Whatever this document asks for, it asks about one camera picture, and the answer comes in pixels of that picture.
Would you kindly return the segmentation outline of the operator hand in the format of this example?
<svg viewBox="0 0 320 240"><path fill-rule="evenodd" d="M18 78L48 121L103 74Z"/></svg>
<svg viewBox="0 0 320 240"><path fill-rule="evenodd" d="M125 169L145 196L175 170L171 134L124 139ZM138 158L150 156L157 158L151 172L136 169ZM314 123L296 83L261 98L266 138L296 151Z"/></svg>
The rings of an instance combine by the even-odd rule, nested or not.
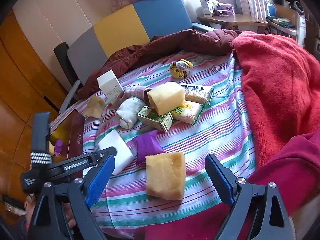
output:
<svg viewBox="0 0 320 240"><path fill-rule="evenodd" d="M26 229L28 230L29 228L29 224L33 215L33 211L36 205L36 196L32 195L31 198L29 200L26 200L24 202L24 207L25 207L25 219L26 219ZM71 206L68 203L64 203L63 204L63 208L64 208L64 212L66 215L66 219L67 219L67 223L69 225L70 228L73 228L76 226L76 221L74 219L72 210L71 210Z"/></svg>

